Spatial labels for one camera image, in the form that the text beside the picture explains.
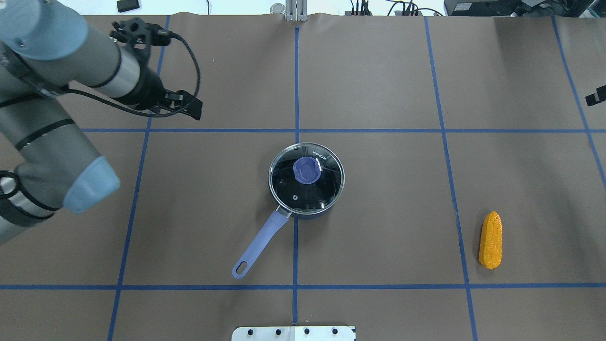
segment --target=blue pot handle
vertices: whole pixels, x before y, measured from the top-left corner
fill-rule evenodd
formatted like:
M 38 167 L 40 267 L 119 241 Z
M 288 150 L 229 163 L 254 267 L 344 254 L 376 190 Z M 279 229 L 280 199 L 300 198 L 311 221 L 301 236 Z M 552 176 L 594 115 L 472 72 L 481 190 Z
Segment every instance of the blue pot handle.
M 278 207 L 277 210 L 273 211 L 263 228 L 257 233 L 255 239 L 250 243 L 246 251 L 242 254 L 242 257 L 236 262 L 233 269 L 231 270 L 231 275 L 236 279 L 243 279 L 244 276 L 248 273 L 248 270 L 253 266 L 259 255 L 265 247 L 267 243 L 271 240 L 273 235 L 282 228 L 288 221 L 290 217 L 290 212 L 286 211 L 282 206 Z

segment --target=black clip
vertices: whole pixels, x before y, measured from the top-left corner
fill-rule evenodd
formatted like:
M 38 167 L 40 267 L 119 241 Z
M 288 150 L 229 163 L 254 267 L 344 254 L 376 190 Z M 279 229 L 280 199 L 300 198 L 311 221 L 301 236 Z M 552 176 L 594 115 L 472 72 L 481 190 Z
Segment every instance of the black clip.
M 115 31 L 110 32 L 110 37 L 126 44 L 124 48 L 137 58 L 142 67 L 147 67 L 152 46 L 170 44 L 170 31 L 157 24 L 148 24 L 141 18 L 132 18 L 128 21 L 121 21 L 119 24 L 114 21 L 112 26 Z M 135 47 L 137 44 L 143 44 L 145 48 L 137 49 Z
M 585 96 L 585 101 L 588 107 L 606 101 L 606 86 L 600 86 L 596 89 L 596 93 Z

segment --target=saucepan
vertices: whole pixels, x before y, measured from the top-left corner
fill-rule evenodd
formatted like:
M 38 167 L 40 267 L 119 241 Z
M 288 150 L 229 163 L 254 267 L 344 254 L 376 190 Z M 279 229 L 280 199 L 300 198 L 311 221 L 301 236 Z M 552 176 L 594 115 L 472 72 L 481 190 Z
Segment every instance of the saucepan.
M 269 168 L 269 188 L 279 206 L 236 262 L 231 274 L 237 279 L 244 278 L 290 217 L 312 219 L 325 214 L 343 193 L 344 183 L 341 161 L 320 144 L 297 143 L 280 152 Z

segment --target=blue tape line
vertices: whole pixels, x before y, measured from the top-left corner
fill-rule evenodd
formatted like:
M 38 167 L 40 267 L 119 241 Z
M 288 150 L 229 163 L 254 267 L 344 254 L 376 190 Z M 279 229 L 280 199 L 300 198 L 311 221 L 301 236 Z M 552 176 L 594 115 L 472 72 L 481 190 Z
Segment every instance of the blue tape line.
M 446 129 L 444 126 L 444 115 L 442 114 L 442 101 L 440 100 L 440 91 L 438 89 L 438 77 L 436 75 L 436 64 L 433 58 L 433 49 L 431 47 L 431 33 L 427 17 L 425 20 L 425 34 L 427 35 L 427 47 L 429 49 L 429 60 L 431 64 L 431 76 L 433 78 L 433 88 L 436 93 L 436 105 L 438 107 L 438 117 L 440 119 L 440 128 L 442 129 L 442 144 L 444 145 L 444 157 L 446 159 L 446 169 L 448 170 L 448 182 L 450 183 L 450 195 L 456 217 L 456 229 L 459 235 L 459 253 L 461 254 L 461 266 L 463 267 L 463 278 L 465 280 L 465 291 L 467 293 L 467 306 L 469 308 L 469 320 L 471 323 L 471 333 L 474 341 L 478 341 L 478 332 L 476 329 L 476 318 L 473 312 L 473 300 L 471 299 L 471 289 L 469 287 L 469 275 L 467 274 L 467 260 L 465 259 L 465 245 L 463 244 L 463 233 L 461 231 L 461 219 L 459 218 L 459 206 L 456 201 L 455 183 L 453 181 L 453 172 L 450 164 L 450 153 L 448 151 L 448 141 L 446 139 Z
M 117 285 L 6 284 L 0 290 L 116 290 Z
M 162 129 L 155 128 L 154 133 L 294 133 L 295 129 Z
M 164 24 L 165 29 L 168 30 L 170 25 L 170 15 L 166 16 L 166 22 Z M 164 46 L 160 49 L 160 57 L 158 59 L 158 67 L 156 73 L 160 75 L 162 71 L 162 62 L 164 60 Z M 139 199 L 139 189 L 141 187 L 141 177 L 143 175 L 143 167 L 145 165 L 145 155 L 147 154 L 147 143 L 149 141 L 150 130 L 152 128 L 152 119 L 147 119 L 147 126 L 145 127 L 145 138 L 143 140 L 143 147 L 141 150 L 141 159 L 139 160 L 139 170 L 137 173 L 137 180 L 135 183 L 135 193 L 133 194 L 133 203 L 130 208 L 130 216 L 128 218 L 128 228 L 126 231 L 126 239 L 124 241 L 124 250 L 122 252 L 122 262 L 120 264 L 120 273 L 118 275 L 118 288 L 116 290 L 116 297 L 114 299 L 114 307 L 112 309 L 112 319 L 110 321 L 109 331 L 107 333 L 107 341 L 112 341 L 113 331 L 116 325 L 116 318 L 118 316 L 118 307 L 120 305 L 120 292 L 122 282 L 124 281 L 124 270 L 126 269 L 126 259 L 128 258 L 128 248 L 130 247 L 130 237 L 133 232 L 133 223 L 135 221 L 135 212 L 137 210 L 137 200 Z
M 116 290 L 116 295 L 114 296 L 114 306 L 112 308 L 112 320 L 110 321 L 110 329 L 107 332 L 107 341 L 112 341 L 113 339 L 113 331 L 116 327 L 116 318 L 118 316 L 118 305 L 120 303 L 120 293 L 121 290 L 118 288 Z
M 84 128 L 85 133 L 144 133 L 141 128 Z M 442 129 L 255 129 L 255 128 L 151 128 L 153 133 L 441 133 Z M 444 129 L 447 133 L 586 133 L 585 129 Z M 589 129 L 606 133 L 606 129 Z
M 299 290 L 465 289 L 464 284 L 301 284 Z
M 606 283 L 499 283 L 470 284 L 472 289 L 606 288 Z
M 81 129 L 85 133 L 144 133 L 145 129 L 143 128 L 122 128 L 122 129 L 114 129 L 114 128 L 84 128 Z
M 441 133 L 441 129 L 300 129 L 302 133 Z
M 293 233 L 293 325 L 299 320 L 299 219 L 295 218 Z
M 591 151 L 593 152 L 593 157 L 596 160 L 596 164 L 598 166 L 598 171 L 600 173 L 600 177 L 602 178 L 602 185 L 604 186 L 604 190 L 606 190 L 606 175 L 604 174 L 604 168 L 602 167 L 602 162 L 600 161 L 600 157 L 598 155 L 598 151 L 596 150 L 596 146 L 593 143 L 593 137 L 591 137 L 591 132 L 589 130 L 589 124 L 587 123 L 587 119 L 585 117 L 585 112 L 583 111 L 583 107 L 581 106 L 581 101 L 579 100 L 579 95 L 576 92 L 576 87 L 574 86 L 574 81 L 572 79 L 572 75 L 570 74 L 570 69 L 568 68 L 568 62 L 566 62 L 566 55 L 564 54 L 564 48 L 562 47 L 562 40 L 560 39 L 560 33 L 558 31 L 558 25 L 556 23 L 556 18 L 551 16 L 551 23 L 553 24 L 553 31 L 556 34 L 556 40 L 558 42 L 558 47 L 560 49 L 560 55 L 562 56 L 562 62 L 564 63 L 564 69 L 566 70 L 566 75 L 568 76 L 568 82 L 570 83 L 570 87 L 572 89 L 574 100 L 576 101 L 576 106 L 579 109 L 579 114 L 581 115 L 581 120 L 583 121 L 583 126 L 585 127 L 585 132 L 587 133 L 587 139 L 589 140 L 589 145 L 591 146 Z
M 299 26 L 295 27 L 295 143 L 301 142 L 299 122 Z M 299 219 L 293 229 L 293 325 L 299 320 Z
M 123 285 L 126 291 L 234 291 L 234 290 L 292 290 L 292 285 Z
M 584 133 L 584 129 L 444 129 L 447 133 Z
M 476 283 L 476 284 L 298 284 L 298 290 L 452 290 L 452 289 L 606 288 L 598 283 Z M 255 291 L 292 290 L 290 284 L 269 285 L 40 285 L 6 284 L 0 290 L 120 290 L 120 291 Z
M 295 143 L 300 142 L 299 138 L 299 29 L 295 27 Z

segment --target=light blue end cap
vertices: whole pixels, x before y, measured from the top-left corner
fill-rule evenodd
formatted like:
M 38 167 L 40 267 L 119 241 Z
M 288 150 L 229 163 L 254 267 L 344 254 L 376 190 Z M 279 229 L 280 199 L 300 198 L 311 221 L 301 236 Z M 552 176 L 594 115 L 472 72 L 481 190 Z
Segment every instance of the light blue end cap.
M 78 175 L 63 199 L 63 206 L 79 214 L 120 188 L 120 179 L 105 157 L 98 157 Z
M 80 48 L 88 24 L 57 0 L 4 0 L 0 4 L 0 40 L 35 60 L 55 60 Z

